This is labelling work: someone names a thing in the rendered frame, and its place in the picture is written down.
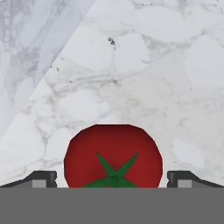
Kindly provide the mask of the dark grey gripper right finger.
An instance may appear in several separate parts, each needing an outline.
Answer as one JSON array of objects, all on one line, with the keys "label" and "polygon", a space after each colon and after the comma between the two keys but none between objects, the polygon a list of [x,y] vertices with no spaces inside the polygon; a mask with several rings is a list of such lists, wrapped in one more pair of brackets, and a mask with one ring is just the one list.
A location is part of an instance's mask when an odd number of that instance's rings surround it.
[{"label": "dark grey gripper right finger", "polygon": [[224,188],[224,185],[201,179],[191,171],[168,171],[167,179],[167,187],[169,188]]}]

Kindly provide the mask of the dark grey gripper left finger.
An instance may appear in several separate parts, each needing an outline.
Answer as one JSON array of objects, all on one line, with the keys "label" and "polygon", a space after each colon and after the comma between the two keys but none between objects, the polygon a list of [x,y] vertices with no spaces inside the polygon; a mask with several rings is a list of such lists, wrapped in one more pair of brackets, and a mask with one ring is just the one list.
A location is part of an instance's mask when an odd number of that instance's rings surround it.
[{"label": "dark grey gripper left finger", "polygon": [[56,178],[56,171],[33,171],[23,179],[0,185],[0,188],[56,188]]}]

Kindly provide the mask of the red tomato with green stem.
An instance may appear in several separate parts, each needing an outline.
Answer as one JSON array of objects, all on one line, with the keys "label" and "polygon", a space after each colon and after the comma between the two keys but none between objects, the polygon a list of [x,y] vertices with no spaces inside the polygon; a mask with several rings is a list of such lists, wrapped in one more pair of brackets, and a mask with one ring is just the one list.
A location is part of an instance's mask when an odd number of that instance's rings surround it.
[{"label": "red tomato with green stem", "polygon": [[64,175],[70,187],[157,187],[163,161],[154,140],[128,124],[96,124],[69,143]]}]

